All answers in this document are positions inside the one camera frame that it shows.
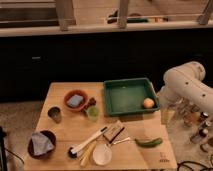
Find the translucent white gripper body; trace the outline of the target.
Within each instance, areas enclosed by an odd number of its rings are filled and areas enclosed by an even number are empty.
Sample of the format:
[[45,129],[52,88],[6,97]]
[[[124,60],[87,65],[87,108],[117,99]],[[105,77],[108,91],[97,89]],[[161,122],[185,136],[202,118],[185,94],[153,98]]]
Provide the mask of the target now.
[[179,104],[181,100],[178,101],[170,101],[163,97],[159,98],[160,103],[160,111],[161,111],[161,123],[163,125],[167,125],[173,116],[176,114]]

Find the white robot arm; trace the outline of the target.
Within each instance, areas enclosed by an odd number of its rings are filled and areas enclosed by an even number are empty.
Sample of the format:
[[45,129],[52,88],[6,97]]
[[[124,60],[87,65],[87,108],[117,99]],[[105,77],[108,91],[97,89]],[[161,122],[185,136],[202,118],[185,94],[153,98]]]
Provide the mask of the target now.
[[205,75],[204,66],[196,61],[164,73],[164,85],[157,93],[162,124],[168,124],[176,113],[204,112],[213,118],[213,88],[202,82]]

